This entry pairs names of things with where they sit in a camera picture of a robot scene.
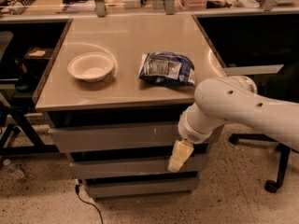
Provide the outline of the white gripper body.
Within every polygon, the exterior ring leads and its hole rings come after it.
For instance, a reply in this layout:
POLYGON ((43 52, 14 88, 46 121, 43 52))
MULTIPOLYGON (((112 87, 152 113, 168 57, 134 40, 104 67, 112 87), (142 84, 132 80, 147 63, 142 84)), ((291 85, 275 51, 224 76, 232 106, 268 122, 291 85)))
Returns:
POLYGON ((178 133, 183 140, 191 144, 201 144, 204 141, 206 141, 211 135, 211 132, 209 133, 197 132, 187 121, 186 111, 184 111, 180 115, 179 122, 178 122, 178 133))

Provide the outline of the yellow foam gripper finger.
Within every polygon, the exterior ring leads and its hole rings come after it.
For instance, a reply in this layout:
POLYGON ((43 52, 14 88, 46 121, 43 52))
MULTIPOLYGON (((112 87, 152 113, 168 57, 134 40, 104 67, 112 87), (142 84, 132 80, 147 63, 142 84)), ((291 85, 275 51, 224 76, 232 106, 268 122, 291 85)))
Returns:
POLYGON ((192 152, 193 144, 185 140, 177 140, 168 163, 168 170, 174 173, 178 172, 186 160, 192 155, 192 152))

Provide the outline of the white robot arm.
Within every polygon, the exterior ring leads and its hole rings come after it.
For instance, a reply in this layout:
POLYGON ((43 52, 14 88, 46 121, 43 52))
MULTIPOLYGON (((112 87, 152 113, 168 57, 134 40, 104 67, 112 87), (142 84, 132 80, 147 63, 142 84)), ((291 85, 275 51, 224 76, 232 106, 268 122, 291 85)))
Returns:
POLYGON ((194 103, 180 116, 168 170, 177 172, 193 146, 206 141, 227 122, 246 125, 281 144, 299 150, 299 104, 263 97, 245 76, 213 77, 195 89, 194 103))

